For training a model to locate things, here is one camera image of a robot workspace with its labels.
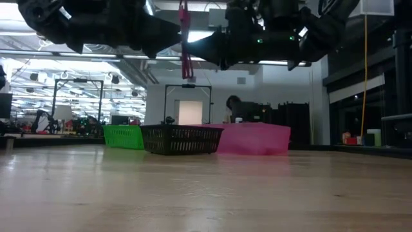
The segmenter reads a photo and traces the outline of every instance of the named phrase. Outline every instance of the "black wicker basket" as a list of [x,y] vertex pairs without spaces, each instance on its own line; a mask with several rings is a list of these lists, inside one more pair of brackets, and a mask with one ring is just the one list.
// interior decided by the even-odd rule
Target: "black wicker basket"
[[200,126],[141,126],[144,149],[161,155],[214,153],[218,149],[221,128]]

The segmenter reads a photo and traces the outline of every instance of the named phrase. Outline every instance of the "computer monitor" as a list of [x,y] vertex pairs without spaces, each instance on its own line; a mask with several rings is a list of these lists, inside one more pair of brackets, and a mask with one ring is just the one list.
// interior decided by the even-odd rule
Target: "computer monitor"
[[262,122],[261,105],[254,102],[235,102],[232,105],[230,121],[235,123],[236,118],[242,118],[243,122]]
[[0,93],[0,119],[9,119],[12,112],[13,95]]

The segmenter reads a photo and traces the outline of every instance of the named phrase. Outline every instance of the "red cable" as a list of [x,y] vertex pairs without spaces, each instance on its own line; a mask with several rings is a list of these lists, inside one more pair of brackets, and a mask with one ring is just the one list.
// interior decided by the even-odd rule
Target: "red cable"
[[187,0],[180,0],[179,19],[182,31],[182,78],[193,78],[193,66],[191,56],[187,52],[187,40],[189,38],[189,28],[191,27],[191,16],[187,6]]

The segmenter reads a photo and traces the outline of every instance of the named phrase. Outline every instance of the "pink plastic bin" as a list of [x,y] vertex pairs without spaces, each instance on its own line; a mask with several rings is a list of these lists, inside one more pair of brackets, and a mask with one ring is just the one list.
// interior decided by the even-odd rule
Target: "pink plastic bin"
[[238,155],[279,155],[288,151],[290,128],[265,123],[204,124],[224,128],[218,153]]

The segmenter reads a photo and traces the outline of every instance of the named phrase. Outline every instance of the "table surface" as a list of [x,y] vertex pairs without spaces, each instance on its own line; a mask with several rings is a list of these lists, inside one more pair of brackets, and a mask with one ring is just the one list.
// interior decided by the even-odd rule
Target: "table surface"
[[0,231],[412,231],[412,161],[325,152],[0,156]]

